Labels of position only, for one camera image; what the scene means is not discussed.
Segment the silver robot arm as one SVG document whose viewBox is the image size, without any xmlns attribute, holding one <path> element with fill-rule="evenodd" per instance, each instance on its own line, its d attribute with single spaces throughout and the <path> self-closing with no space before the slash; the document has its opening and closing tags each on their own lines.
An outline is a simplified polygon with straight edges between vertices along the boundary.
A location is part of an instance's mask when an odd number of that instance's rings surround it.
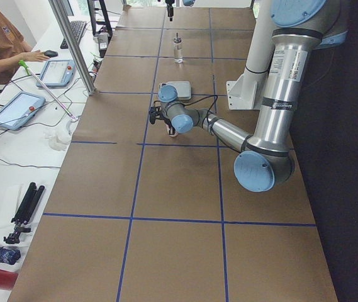
<svg viewBox="0 0 358 302">
<path fill-rule="evenodd" d="M 195 4 L 195 0 L 182 0 L 182 1 L 175 1 L 175 0 L 164 0 L 167 9 L 167 17 L 169 21 L 173 21 L 174 17 L 174 8 L 180 6 L 187 6 L 191 7 Z"/>
<path fill-rule="evenodd" d="M 149 120 L 162 120 L 173 133 L 198 126 L 238 152 L 237 181 L 264 192 L 289 179 L 294 160 L 287 137 L 312 51 L 342 44 L 347 36 L 349 1 L 263 1 L 243 74 L 227 82 L 230 109 L 258 109 L 247 133 L 208 109 L 191 109 L 174 86 L 158 91 L 160 105 Z"/>
</svg>

